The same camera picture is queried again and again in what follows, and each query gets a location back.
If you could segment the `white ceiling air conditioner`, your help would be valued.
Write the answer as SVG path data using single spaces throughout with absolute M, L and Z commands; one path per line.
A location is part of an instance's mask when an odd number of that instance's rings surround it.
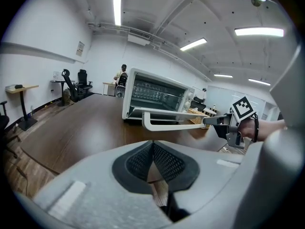
M 127 41 L 141 46 L 146 46 L 150 44 L 150 39 L 151 39 L 151 35 L 149 33 L 133 28 L 129 29 L 127 35 Z

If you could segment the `white desk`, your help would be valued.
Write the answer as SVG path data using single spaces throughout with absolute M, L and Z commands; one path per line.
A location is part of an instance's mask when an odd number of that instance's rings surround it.
M 115 96 L 115 84 L 103 82 L 102 94 L 107 96 Z

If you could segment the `white toaster oven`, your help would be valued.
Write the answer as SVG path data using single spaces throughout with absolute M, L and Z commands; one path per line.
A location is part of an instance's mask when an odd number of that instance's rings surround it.
M 122 105 L 122 119 L 142 119 L 150 110 L 153 121 L 180 122 L 177 113 L 186 113 L 194 89 L 171 78 L 131 68 Z

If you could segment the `wall poster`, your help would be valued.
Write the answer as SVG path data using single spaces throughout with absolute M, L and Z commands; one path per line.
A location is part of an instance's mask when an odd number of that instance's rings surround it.
M 84 51 L 85 44 L 79 41 L 77 50 L 76 50 L 76 55 L 82 57 L 83 51 Z

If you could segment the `wooden standing desk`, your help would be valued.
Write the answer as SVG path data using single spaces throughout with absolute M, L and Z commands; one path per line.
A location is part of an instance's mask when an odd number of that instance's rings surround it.
M 23 131 L 28 130 L 35 123 L 37 123 L 36 119 L 28 117 L 28 115 L 27 115 L 26 108 L 25 108 L 25 102 L 24 102 L 24 91 L 33 89 L 33 88 L 38 88 L 38 87 L 39 87 L 39 85 L 23 85 L 22 89 L 15 89 L 15 85 L 12 85 L 10 87 L 5 87 L 5 91 L 10 94 L 17 94 L 17 93 L 20 94 L 20 103 L 21 103 L 22 112 L 23 112 L 23 120 L 20 121 L 18 126 Z

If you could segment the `wicker tissue box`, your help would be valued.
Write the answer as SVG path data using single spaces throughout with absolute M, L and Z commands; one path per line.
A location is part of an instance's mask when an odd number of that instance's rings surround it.
M 209 117 L 208 115 L 204 114 L 203 112 L 199 112 L 195 109 L 189 108 L 187 113 L 190 114 L 198 114 L 198 115 L 203 115 L 204 117 Z M 193 124 L 200 124 L 201 123 L 201 118 L 200 117 L 196 117 L 194 119 L 190 119 L 190 122 L 192 122 Z M 202 129 L 209 129 L 210 125 L 205 124 L 204 127 L 202 127 Z

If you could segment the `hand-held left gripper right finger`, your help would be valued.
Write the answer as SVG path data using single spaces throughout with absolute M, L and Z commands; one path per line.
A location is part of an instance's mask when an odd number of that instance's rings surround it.
M 249 187 L 249 153 L 219 153 L 165 141 L 152 144 L 154 163 L 168 185 L 167 209 L 155 223 L 240 223 Z

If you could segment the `grey wall rail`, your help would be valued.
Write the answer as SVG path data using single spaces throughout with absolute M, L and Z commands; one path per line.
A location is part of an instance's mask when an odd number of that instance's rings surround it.
M 57 53 L 53 53 L 46 50 L 25 46 L 21 44 L 10 43 L 10 42 L 0 43 L 0 54 L 27 55 L 27 56 L 41 57 L 45 59 L 57 60 L 67 63 L 76 63 L 76 62 L 83 63 L 81 61 L 66 56 L 62 56 Z

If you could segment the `black loop headrest office chair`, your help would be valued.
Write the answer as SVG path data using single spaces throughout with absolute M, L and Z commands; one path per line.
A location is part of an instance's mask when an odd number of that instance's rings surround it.
M 68 88 L 70 91 L 70 99 L 74 103 L 80 101 L 80 97 L 78 95 L 78 88 L 72 83 L 72 81 L 70 79 L 70 71 L 67 69 L 63 69 L 61 75 L 64 78 L 66 84 L 68 85 Z

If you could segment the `white oven door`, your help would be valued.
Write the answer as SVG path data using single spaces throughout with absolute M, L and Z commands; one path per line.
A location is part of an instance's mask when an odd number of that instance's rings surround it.
M 160 110 L 160 109 L 152 109 L 152 108 L 144 108 L 144 107 L 135 107 L 131 112 L 126 115 L 125 119 L 135 119 L 133 115 L 140 115 L 139 119 L 142 120 L 142 125 L 147 130 L 152 132 L 159 132 L 159 131 L 180 131 L 180 130 L 189 130 L 189 129 L 196 129 L 196 128 L 204 128 L 206 124 L 208 125 L 216 125 L 217 121 L 213 120 L 212 117 L 206 117 L 203 114 L 190 114 L 184 112 L 175 112 L 175 111 L 168 111 L 168 110 Z M 173 116 L 175 117 L 174 120 L 170 119 L 163 119 L 157 118 L 156 120 L 151 119 L 151 115 L 157 116 Z M 191 120 L 195 118 L 200 118 L 200 124 L 194 125 L 155 125 L 152 124 L 152 121 L 173 121 L 179 122 L 180 120 Z

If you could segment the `person's right forearm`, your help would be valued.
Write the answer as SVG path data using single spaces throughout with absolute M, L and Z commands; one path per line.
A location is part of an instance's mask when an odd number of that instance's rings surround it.
M 284 120 L 266 121 L 259 119 L 244 119 L 238 127 L 238 131 L 242 137 L 248 137 L 254 142 L 264 141 L 271 133 L 285 129 L 286 123 Z

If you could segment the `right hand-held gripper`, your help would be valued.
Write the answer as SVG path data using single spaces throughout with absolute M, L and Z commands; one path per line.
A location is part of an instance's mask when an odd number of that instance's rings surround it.
M 221 116 L 205 117 L 203 124 L 213 125 L 218 137 L 226 139 L 229 146 L 244 148 L 243 137 L 238 127 L 244 119 L 249 118 L 258 119 L 258 116 L 250 101 L 244 96 L 232 104 L 231 112 Z

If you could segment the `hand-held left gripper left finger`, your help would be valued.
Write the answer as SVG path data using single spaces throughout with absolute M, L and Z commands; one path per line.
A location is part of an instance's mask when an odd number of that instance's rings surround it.
M 151 194 L 129 192 L 112 173 L 116 158 L 142 144 L 82 159 L 45 185 L 34 203 L 77 229 L 163 229 L 172 225 Z

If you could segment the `small round black table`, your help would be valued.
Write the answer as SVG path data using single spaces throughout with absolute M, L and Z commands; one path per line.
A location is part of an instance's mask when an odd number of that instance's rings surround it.
M 65 101 L 64 98 L 64 84 L 66 83 L 65 80 L 50 80 L 51 83 L 60 83 L 61 84 L 61 101 L 57 103 L 58 107 L 68 106 L 70 104 L 69 101 Z

